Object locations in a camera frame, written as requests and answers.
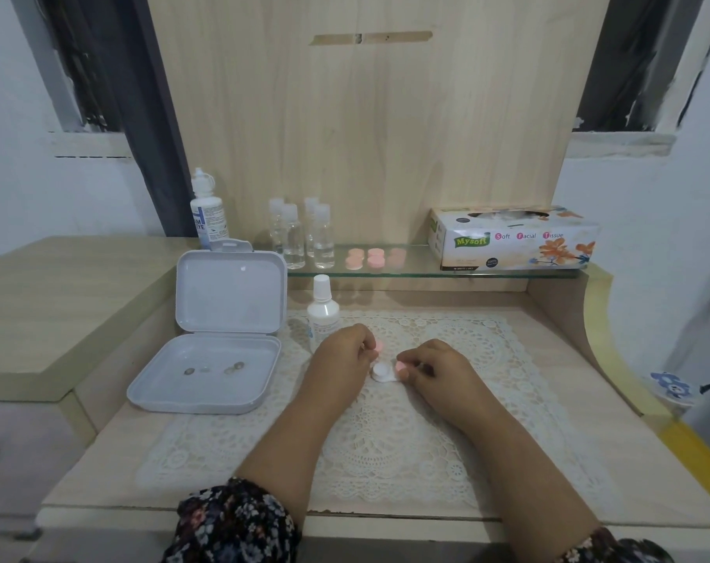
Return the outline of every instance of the small clear plastic bottle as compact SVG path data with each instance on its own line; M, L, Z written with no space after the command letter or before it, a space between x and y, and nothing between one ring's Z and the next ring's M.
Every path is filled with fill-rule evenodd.
M284 219L284 241L282 254L288 269L301 269L305 266L305 232L298 220L298 207L294 203L285 203L282 207Z
M313 256L313 220L317 205L317 197L305 198L305 254L308 256Z
M317 269L334 266L334 230L331 227L331 207L327 203L316 206L313 220L313 263Z
M282 243L286 234L284 220L282 219L282 206L284 199L273 197L268 201L268 235L272 240L272 251L282 255Z

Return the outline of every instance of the white bottle cap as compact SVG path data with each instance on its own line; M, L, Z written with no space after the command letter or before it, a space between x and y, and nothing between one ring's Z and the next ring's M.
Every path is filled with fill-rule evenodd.
M268 212L272 215L282 215L282 206L284 199L281 197L273 197L268 201Z
M316 274L313 277L313 300L316 302L331 300L331 282L328 274Z
M313 212L318 205L317 197L306 197L305 198L305 215L313 215Z
M316 221L329 223L331 221L331 206L328 203L319 203L316 206Z
M298 220L298 207L294 203L285 203L282 206L282 218L286 223Z
M193 195L196 197L211 197L211 192L215 188L215 181L208 173L205 173L201 168L197 168L193 172L191 186L193 187Z

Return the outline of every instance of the white lace mat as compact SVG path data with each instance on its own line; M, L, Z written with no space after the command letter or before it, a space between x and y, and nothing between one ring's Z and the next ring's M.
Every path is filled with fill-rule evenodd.
M146 489L192 492L225 481L297 390L310 359L305 314L288 313L282 354L266 401L238 416L177 415L136 475ZM385 344L383 359L431 338L466 355L600 518L621 512L597 452L532 364L505 319L466 312L345 312ZM494 514L488 483L469 442L399 383L368 378L334 425L313 478L313 511L393 515Z

